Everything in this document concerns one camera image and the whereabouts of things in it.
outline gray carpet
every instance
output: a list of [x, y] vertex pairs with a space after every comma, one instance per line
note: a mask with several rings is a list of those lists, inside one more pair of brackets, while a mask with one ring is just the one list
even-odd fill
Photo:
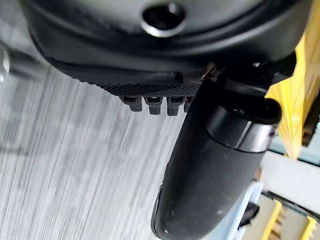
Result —
[[132, 113], [59, 73], [37, 54], [15, 0], [0, 0], [0, 40], [36, 59], [16, 54], [0, 84], [0, 240], [155, 239], [151, 213], [182, 109]]

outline yellow object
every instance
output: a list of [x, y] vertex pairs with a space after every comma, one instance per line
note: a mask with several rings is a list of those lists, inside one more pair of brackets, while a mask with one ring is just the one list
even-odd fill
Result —
[[267, 98], [277, 100], [282, 107], [279, 134], [289, 158], [297, 159], [301, 149], [305, 101], [305, 37], [296, 47], [297, 64], [293, 76], [271, 86]]
[[320, 87], [320, 0], [313, 1], [309, 23], [305, 31], [305, 99], [303, 121], [306, 120]]
[[273, 211], [272, 211], [272, 214], [271, 214], [271, 217], [269, 218], [269, 221], [263, 231], [263, 234], [262, 234], [262, 237], [261, 237], [261, 240], [268, 240], [269, 236], [270, 236], [270, 233], [272, 231], [272, 228], [274, 227], [276, 221], [277, 221], [277, 218], [281, 212], [281, 209], [282, 209], [282, 204], [281, 202], [277, 201], [277, 200], [274, 200], [274, 203], [275, 203], [275, 206], [273, 208]]
[[307, 216], [308, 218], [308, 223], [305, 227], [305, 230], [300, 238], [300, 240], [310, 240], [313, 232], [316, 230], [316, 227], [317, 227], [317, 221], [310, 217], [310, 216]]
[[294, 75], [270, 88], [268, 98], [277, 100], [283, 117], [279, 126], [287, 155], [297, 159], [303, 125], [320, 87], [320, 0], [314, 0], [304, 37], [296, 48]]

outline yellow stripe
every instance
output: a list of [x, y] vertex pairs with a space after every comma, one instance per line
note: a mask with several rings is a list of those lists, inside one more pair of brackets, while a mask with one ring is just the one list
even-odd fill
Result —
[[308, 224], [306, 225], [300, 240], [310, 240], [312, 233], [316, 229], [317, 221], [310, 216], [307, 216], [307, 218]]
[[261, 240], [268, 240], [269, 238], [269, 235], [272, 231], [272, 228], [274, 227], [276, 221], [277, 221], [277, 218], [281, 212], [281, 209], [282, 209], [282, 204], [281, 202], [277, 201], [277, 200], [274, 200], [274, 203], [275, 203], [275, 206], [273, 208], [273, 211], [272, 211], [272, 214], [271, 214], [271, 217], [269, 218], [269, 221], [264, 229], [264, 232], [263, 232], [263, 235], [261, 237]]

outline black handle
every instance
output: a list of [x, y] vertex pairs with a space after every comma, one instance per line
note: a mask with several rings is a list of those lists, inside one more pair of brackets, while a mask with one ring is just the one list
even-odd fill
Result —
[[204, 81], [180, 131], [151, 223], [160, 239], [212, 231], [254, 178], [280, 122], [276, 101], [218, 89]]

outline black tube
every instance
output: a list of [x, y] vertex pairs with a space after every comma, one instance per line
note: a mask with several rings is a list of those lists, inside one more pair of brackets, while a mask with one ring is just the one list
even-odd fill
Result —
[[205, 80], [166, 167], [154, 234], [198, 240], [211, 232], [254, 178], [280, 119], [276, 101], [217, 90]]

